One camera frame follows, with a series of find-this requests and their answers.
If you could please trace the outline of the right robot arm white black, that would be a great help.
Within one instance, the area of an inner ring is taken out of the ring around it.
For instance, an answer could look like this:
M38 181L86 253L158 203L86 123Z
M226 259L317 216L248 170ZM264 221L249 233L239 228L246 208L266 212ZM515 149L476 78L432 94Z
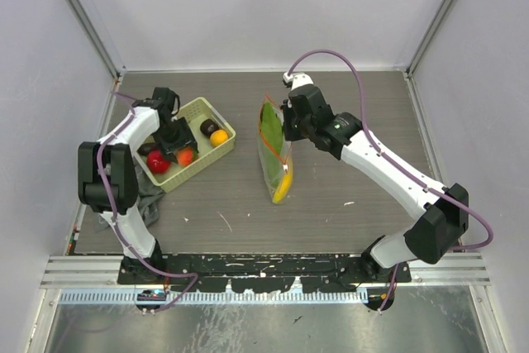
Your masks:
M410 260L436 264L468 229L465 188L446 188L381 145L370 142L360 119L335 114L312 82L289 83L281 105L284 134L289 141L310 140L321 151L361 171L389 193L414 223L404 231L381 236L361 254L365 277L379 282L392 268Z

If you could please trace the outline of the green toy lettuce leaf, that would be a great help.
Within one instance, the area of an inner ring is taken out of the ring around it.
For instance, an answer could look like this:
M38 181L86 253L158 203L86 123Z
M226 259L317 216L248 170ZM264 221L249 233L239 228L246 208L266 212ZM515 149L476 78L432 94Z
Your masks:
M283 161L280 158L284 136L282 122L276 113L276 108L269 101L265 101L261 107L258 128L260 161L265 182L271 189L276 189L284 174Z

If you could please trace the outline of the clear zip bag orange zipper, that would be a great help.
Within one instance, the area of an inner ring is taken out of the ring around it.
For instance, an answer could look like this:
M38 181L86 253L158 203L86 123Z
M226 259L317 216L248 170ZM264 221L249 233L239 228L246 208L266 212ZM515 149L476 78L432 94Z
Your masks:
M282 203L293 185L291 143L284 139L283 113L268 95L261 103L257 131L258 154L273 204Z

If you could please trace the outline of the yellow toy banana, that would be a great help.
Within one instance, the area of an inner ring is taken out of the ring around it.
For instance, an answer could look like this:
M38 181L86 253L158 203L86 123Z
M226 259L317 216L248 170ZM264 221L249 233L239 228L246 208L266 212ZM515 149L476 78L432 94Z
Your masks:
M293 165L288 163L284 165L284 175L278 183L274 191L272 202L274 204L281 203L287 196L293 183Z

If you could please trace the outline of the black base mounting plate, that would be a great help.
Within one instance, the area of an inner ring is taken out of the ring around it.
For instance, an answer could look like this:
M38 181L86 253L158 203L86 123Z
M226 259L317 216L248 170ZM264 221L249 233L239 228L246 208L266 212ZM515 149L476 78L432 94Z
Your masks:
M390 270L367 272L364 259L352 254L179 254L164 255L162 270L198 275L193 291L285 293L296 281L303 293L354 292L367 284L391 281Z

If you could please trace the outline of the small orange toy fruit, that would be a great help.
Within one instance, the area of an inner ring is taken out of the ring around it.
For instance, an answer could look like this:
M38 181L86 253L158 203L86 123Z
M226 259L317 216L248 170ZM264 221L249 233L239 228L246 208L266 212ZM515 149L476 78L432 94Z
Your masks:
M230 138L227 131L223 129L218 129L214 131L210 137L210 143L214 148L217 148L218 146L222 145L224 142L228 141Z

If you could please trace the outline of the purple toy eggplant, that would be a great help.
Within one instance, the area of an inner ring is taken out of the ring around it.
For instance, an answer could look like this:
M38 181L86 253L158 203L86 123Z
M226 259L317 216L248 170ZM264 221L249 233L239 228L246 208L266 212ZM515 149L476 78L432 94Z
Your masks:
M137 153L141 156L148 156L149 153L151 153L154 150L158 150L158 145L155 142L147 142L142 144L138 150Z

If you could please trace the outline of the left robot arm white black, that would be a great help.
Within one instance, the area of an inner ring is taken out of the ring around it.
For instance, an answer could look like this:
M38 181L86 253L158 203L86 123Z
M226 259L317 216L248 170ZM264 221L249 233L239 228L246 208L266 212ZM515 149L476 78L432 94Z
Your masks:
M133 155L153 137L162 158L179 162L184 150L198 157L198 143L185 118L177 118L180 98L169 88L156 87L152 97L136 100L127 116L97 141L78 148L78 196L81 203L99 214L120 241L123 254L148 284L163 277L185 279L192 273L166 271L160 244L148 231L138 208L139 184Z

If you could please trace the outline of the grey cloth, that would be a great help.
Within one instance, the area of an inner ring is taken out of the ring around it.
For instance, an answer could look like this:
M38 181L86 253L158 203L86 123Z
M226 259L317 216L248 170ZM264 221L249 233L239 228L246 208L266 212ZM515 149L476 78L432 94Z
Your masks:
M150 181L141 167L136 167L136 177L139 187L138 209L148 227L160 219L158 202L164 196L164 191Z

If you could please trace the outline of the dark purple toy food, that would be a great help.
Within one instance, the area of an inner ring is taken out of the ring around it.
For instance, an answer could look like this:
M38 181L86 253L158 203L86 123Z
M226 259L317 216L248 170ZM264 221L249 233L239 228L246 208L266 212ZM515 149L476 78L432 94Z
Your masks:
M200 132L209 138L215 131L220 129L219 125L212 119L206 119L200 125Z

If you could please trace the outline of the pale green plastic basket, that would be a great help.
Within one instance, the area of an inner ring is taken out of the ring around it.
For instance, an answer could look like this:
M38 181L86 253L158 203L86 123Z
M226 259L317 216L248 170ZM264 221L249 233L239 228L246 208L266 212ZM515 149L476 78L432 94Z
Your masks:
M183 105L179 110L178 116L186 119L198 143L198 157L191 165L182 167L172 164L164 174L153 174L147 166L147 158L137 152L134 154L136 163L143 169L151 183L166 193L174 190L188 179L191 179L195 174L221 159L234 149L236 142L236 132L231 124L204 97L197 97ZM228 139L217 147L214 147L210 139L200 132L201 123L207 119L212 119L228 135Z

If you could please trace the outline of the red toy apple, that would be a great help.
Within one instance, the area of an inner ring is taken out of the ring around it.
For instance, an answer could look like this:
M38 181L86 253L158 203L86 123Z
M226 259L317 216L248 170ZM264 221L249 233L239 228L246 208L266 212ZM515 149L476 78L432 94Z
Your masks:
M153 150L147 155L146 164L152 174L164 174L171 166L171 162L159 150Z

